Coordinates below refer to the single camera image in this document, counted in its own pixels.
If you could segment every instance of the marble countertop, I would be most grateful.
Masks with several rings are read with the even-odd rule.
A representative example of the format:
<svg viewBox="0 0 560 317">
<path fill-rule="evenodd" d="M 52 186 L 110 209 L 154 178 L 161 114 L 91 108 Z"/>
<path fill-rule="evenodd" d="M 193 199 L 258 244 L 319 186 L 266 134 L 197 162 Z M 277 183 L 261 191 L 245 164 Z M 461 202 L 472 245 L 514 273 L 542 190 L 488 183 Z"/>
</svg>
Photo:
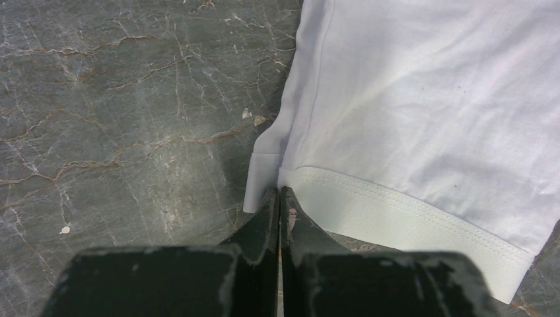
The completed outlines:
<svg viewBox="0 0 560 317">
<path fill-rule="evenodd" d="M 299 13 L 297 0 L 3 2 L 0 316 L 37 316 L 79 250 L 216 243 L 247 220 L 252 146 L 279 111 Z M 508 316 L 560 316 L 557 233 Z"/>
</svg>

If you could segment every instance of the white fabric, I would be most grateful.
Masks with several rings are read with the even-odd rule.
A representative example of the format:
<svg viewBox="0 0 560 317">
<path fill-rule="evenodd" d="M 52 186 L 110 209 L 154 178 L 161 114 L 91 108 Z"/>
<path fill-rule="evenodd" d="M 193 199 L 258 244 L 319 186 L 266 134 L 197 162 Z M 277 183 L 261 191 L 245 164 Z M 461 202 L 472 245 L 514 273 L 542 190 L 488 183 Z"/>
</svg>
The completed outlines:
<svg viewBox="0 0 560 317">
<path fill-rule="evenodd" d="M 560 219 L 558 17 L 558 1 L 304 1 L 244 210 L 281 167 L 326 229 L 463 252 L 510 302 Z"/>
</svg>

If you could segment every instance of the white garment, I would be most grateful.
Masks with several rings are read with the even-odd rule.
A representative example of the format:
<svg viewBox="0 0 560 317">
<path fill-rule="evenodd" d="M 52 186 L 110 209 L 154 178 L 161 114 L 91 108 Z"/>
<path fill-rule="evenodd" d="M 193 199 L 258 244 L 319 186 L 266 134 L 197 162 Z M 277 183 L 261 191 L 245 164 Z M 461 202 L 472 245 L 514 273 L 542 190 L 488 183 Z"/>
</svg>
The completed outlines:
<svg viewBox="0 0 560 317">
<path fill-rule="evenodd" d="M 560 219 L 558 1 L 305 0 L 245 206 L 469 256 L 510 302 Z"/>
</svg>

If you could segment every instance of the seam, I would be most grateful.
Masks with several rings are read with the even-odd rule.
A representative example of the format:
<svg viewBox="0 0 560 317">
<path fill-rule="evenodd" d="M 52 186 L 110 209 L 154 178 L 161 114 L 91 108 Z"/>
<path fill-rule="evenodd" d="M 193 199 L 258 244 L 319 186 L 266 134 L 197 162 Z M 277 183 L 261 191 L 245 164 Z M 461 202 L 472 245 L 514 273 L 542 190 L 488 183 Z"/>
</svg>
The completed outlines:
<svg viewBox="0 0 560 317">
<path fill-rule="evenodd" d="M 428 209 L 427 212 L 430 212 L 430 213 L 437 213 L 436 216 L 439 217 L 439 218 L 443 218 L 443 219 L 442 219 L 443 221 L 445 221 L 445 220 L 447 220 L 447 219 L 449 219 L 449 220 L 451 220 L 451 221 L 455 221 L 455 220 L 457 219 L 457 217 L 455 217 L 455 216 L 453 216 L 453 215 L 451 215 L 451 214 L 449 214 L 449 213 L 446 213 L 445 211 L 442 211 L 442 210 L 440 210 L 440 209 L 437 209 L 436 207 L 433 207 L 433 206 L 431 206 L 431 205 L 429 205 L 429 204 L 426 204 L 426 206 L 424 206 L 422 203 L 419 203 L 419 202 L 415 201 L 413 198 L 409 198 L 408 196 L 407 196 L 407 197 L 401 197 L 402 200 L 398 200 L 398 199 L 396 199 L 396 198 L 394 198 L 394 197 L 389 197 L 389 196 L 387 196 L 387 195 L 394 195 L 394 193 L 387 193 L 387 192 L 384 191 L 382 188 L 377 188 L 377 187 L 375 187 L 375 188 L 373 188 L 373 189 L 376 190 L 376 191 L 378 191 L 378 192 L 380 192 L 380 193 L 382 193 L 382 194 L 373 193 L 373 192 L 372 192 L 372 189 L 370 189 L 370 188 L 367 188 L 367 189 L 360 188 L 360 187 L 358 187 L 358 185 L 352 184 L 352 182 L 354 182 L 353 180 L 350 180 L 350 179 L 348 179 L 348 178 L 346 178 L 346 177 L 339 176 L 339 175 L 336 175 L 336 174 L 330 174 L 330 173 L 329 173 L 327 176 L 317 177 L 317 176 L 315 175 L 314 171 L 311 171 L 310 173 L 309 173 L 309 172 L 306 173 L 305 171 L 302 171 L 302 174 L 296 175 L 295 177 L 296 177 L 296 178 L 302 178 L 302 177 L 309 177 L 309 176 L 313 176 L 315 179 L 325 180 L 325 181 L 327 181 L 327 182 L 336 182 L 336 181 L 330 180 L 330 179 L 325 178 L 325 177 L 340 178 L 341 180 L 346 181 L 346 182 L 337 182 L 337 183 L 340 183 L 340 184 L 346 185 L 346 186 L 351 186 L 351 187 L 353 187 L 353 188 L 356 188 L 356 189 L 361 190 L 361 191 L 364 191 L 364 192 L 371 192 L 372 194 L 379 195 L 379 196 L 381 196 L 381 197 L 385 197 L 385 198 L 391 199 L 391 200 L 393 200 L 393 201 L 396 201 L 397 203 L 402 203 L 402 204 L 404 204 L 404 205 L 406 205 L 406 206 L 408 206 L 408 207 L 411 207 L 411 208 L 413 208 L 413 209 L 416 209 L 416 210 L 418 210 L 418 211 L 424 211 L 425 209 Z M 380 185 L 375 184 L 375 183 L 372 183 L 371 185 L 373 185 L 373 186 L 380 186 Z M 500 238 L 498 238 L 498 237 L 496 237 L 496 236 L 493 236 L 490 232 L 482 231 L 482 229 L 480 229 L 479 227 L 477 227 L 477 226 L 475 226 L 475 225 L 473 225 L 473 224 L 471 224 L 471 223 L 469 223 L 469 222 L 467 222 L 467 221 L 465 221 L 465 223 L 468 224 L 468 225 L 473 226 L 474 229 L 475 229 L 477 232 L 468 232 L 466 229 L 463 229 L 463 228 L 461 228 L 461 227 L 459 227 L 459 226 L 457 226 L 457 225 L 454 225 L 454 226 L 457 227 L 458 229 L 462 230 L 462 231 L 465 231 L 465 232 L 468 232 L 468 233 L 470 233 L 470 234 L 473 234 L 473 235 L 475 235 L 476 237 L 478 237 L 478 238 L 480 238 L 480 239 L 482 239 L 482 240 L 484 240 L 484 241 L 486 241 L 486 242 L 492 244 L 491 241 L 485 240 L 484 238 L 482 238 L 482 237 L 480 236 L 480 234 L 483 234 L 483 235 L 489 234 L 489 235 L 491 235 L 491 237 L 493 238 L 493 240 L 495 240 L 494 243 L 502 244 L 504 248 L 510 249 L 510 252 L 509 252 L 510 254 L 515 255 L 515 253 L 513 253 L 513 252 L 517 252 L 517 253 L 521 253 L 521 254 L 526 253 L 526 254 L 528 254 L 529 256 L 531 256 L 531 254 L 530 254 L 529 252 L 527 252 L 527 251 L 525 251 L 525 250 L 517 250 L 517 248 L 515 248 L 515 247 L 509 245 L 508 242 L 502 241 Z"/>
<path fill-rule="evenodd" d="M 317 95 L 319 92 L 319 78 L 321 78 L 321 69 L 322 69 L 322 65 L 323 65 L 323 49 L 325 47 L 325 39 L 327 38 L 327 34 L 329 34 L 329 30 L 331 28 L 331 23 L 332 23 L 332 18 L 334 16 L 334 3 L 335 1 L 332 0 L 332 7 L 331 7 L 331 15 L 329 17 L 329 22 L 327 23 L 327 29 L 325 31 L 325 34 L 323 35 L 323 39 L 321 40 L 321 53 L 319 54 L 319 69 L 317 70 L 317 85 L 315 86 L 315 96 L 313 97 L 313 103 L 311 103 L 311 111 L 309 112 L 309 120 L 307 120 L 307 128 L 305 130 L 305 134 L 303 135 L 303 138 L 301 139 L 301 143 L 298 146 L 296 153 L 301 152 L 301 148 L 303 147 L 305 140 L 307 139 L 307 135 L 309 134 L 309 129 L 311 128 L 311 118 L 313 118 L 313 113 L 315 111 L 315 103 L 317 101 Z"/>
<path fill-rule="evenodd" d="M 500 247 L 500 246 L 496 246 L 495 248 L 493 248 L 492 246 L 490 246 L 490 245 L 488 245 L 488 244 L 484 244 L 484 243 L 482 243 L 482 242 L 480 242 L 480 241 L 477 241 L 477 240 L 473 239 L 472 237 L 469 237 L 469 236 L 466 236 L 465 234 L 462 234 L 461 232 L 457 232 L 457 231 L 453 230 L 452 228 L 449 228 L 448 226 L 446 226 L 446 225 L 444 225 L 444 224 L 442 224 L 442 223 L 439 223 L 439 222 L 430 220 L 430 219 L 428 219 L 427 217 L 423 216 L 422 214 L 414 213 L 414 212 L 412 212 L 412 211 L 410 211 L 410 210 L 408 210 L 408 209 L 405 209 L 405 208 L 403 208 L 403 207 L 400 207 L 400 206 L 397 206 L 397 205 L 393 205 L 393 204 L 391 204 L 391 203 L 388 203 L 387 201 L 382 201 L 382 200 L 380 200 L 380 199 L 378 199 L 378 198 L 371 197 L 371 196 L 368 196 L 368 195 L 364 195 L 364 194 L 361 194 L 361 193 L 358 193 L 358 192 L 353 192 L 353 191 L 350 191 L 350 190 L 346 190 L 346 189 L 344 189 L 344 188 L 337 188 L 337 187 L 325 185 L 325 184 L 322 184 L 322 183 L 319 183 L 319 182 L 313 182 L 313 181 L 311 181 L 311 180 L 302 180 L 302 181 L 303 181 L 303 182 L 307 182 L 307 183 L 311 183 L 311 184 L 317 184 L 317 185 L 321 185 L 321 186 L 325 186 L 325 187 L 331 187 L 331 188 L 343 190 L 343 191 L 345 191 L 345 192 L 349 192 L 349 193 L 352 193 L 352 194 L 357 194 L 357 195 L 360 195 L 360 196 L 363 196 L 363 197 L 367 197 L 367 198 L 374 199 L 374 200 L 379 201 L 379 202 L 381 202 L 381 203 L 386 203 L 387 205 L 391 205 L 391 206 L 393 206 L 393 207 L 396 207 L 396 208 L 398 208 L 398 209 L 401 209 L 402 211 L 405 211 L 405 212 L 407 212 L 407 213 L 411 213 L 412 215 L 416 215 L 416 216 L 418 216 L 418 217 L 420 217 L 420 218 L 422 218 L 422 219 L 424 219 L 424 220 L 426 220 L 426 221 L 428 221 L 428 222 L 430 222 L 430 223 L 434 223 L 434 224 L 436 224 L 436 225 L 439 225 L 439 226 L 441 226 L 441 227 L 443 227 L 443 228 L 445 228 L 445 229 L 447 229 L 447 230 L 449 230 L 449 231 L 451 231 L 451 232 L 454 232 L 454 233 L 458 234 L 459 236 L 462 236 L 462 237 L 464 237 L 464 238 L 467 238 L 468 240 L 471 240 L 471 241 L 475 242 L 475 243 L 478 244 L 478 245 L 481 245 L 481 246 L 483 246 L 483 247 L 485 247 L 485 248 L 488 248 L 488 249 L 490 249 L 490 250 L 492 250 L 492 251 L 498 251 L 498 253 L 501 253 L 505 258 L 507 258 L 507 259 L 509 259 L 509 260 L 512 260 L 512 261 L 514 261 L 514 262 L 516 262 L 516 263 L 519 263 L 519 264 L 530 264 L 530 262 L 528 262 L 528 261 L 526 261 L 526 260 L 523 260 L 522 258 L 520 258 L 520 256 L 518 256 L 518 255 L 516 255 L 516 254 L 514 254 L 514 253 L 512 253 L 512 252 L 510 252 L 510 251 L 508 251 L 508 250 L 505 249 L 505 248 L 502 248 L 502 247 Z M 379 196 L 382 196 L 382 197 L 391 199 L 391 200 L 393 200 L 393 201 L 395 201 L 395 202 L 397 202 L 397 203 L 400 202 L 400 201 L 397 201 L 396 199 L 393 199 L 393 198 L 391 198 L 391 197 L 386 197 L 386 196 L 383 196 L 383 195 L 380 195 L 380 194 L 376 194 L 376 195 L 379 195 Z M 416 209 L 416 210 L 419 210 L 419 209 L 416 208 L 416 207 L 413 207 L 413 206 L 410 206 L 410 205 L 407 205 L 407 206 L 412 207 L 412 208 L 414 208 L 414 209 Z M 464 231 L 464 232 L 467 233 L 467 234 L 471 233 L 471 232 L 468 232 L 468 231 L 466 231 L 465 229 L 460 228 L 460 227 L 458 227 L 457 225 L 454 225 L 454 224 L 452 224 L 452 223 L 450 223 L 450 225 L 452 225 L 453 227 L 456 227 L 457 229 L 459 229 L 459 230 L 461 230 L 461 231 Z M 480 236 L 476 236 L 476 237 L 479 238 L 479 239 L 482 240 L 482 241 L 485 241 L 485 242 L 489 243 L 489 244 L 491 243 L 490 241 L 488 241 L 488 240 L 486 240 L 486 239 L 484 239 L 484 238 L 482 238 L 482 237 L 480 237 Z M 503 254 L 504 252 L 507 253 L 507 254 L 510 254 L 510 255 L 513 256 L 514 258 L 510 258 L 510 257 L 507 256 L 506 254 Z"/>
</svg>

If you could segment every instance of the marble surface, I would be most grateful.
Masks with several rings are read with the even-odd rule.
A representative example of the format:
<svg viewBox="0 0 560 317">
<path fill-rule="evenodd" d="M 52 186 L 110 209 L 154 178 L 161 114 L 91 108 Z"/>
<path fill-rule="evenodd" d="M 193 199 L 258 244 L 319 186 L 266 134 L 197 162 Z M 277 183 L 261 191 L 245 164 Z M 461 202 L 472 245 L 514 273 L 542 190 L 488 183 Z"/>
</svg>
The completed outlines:
<svg viewBox="0 0 560 317">
<path fill-rule="evenodd" d="M 37 316 L 84 248 L 216 243 L 248 219 L 250 153 L 279 111 L 299 9 L 2 2 L 0 316 Z M 505 316 L 560 316 L 559 231 Z"/>
</svg>

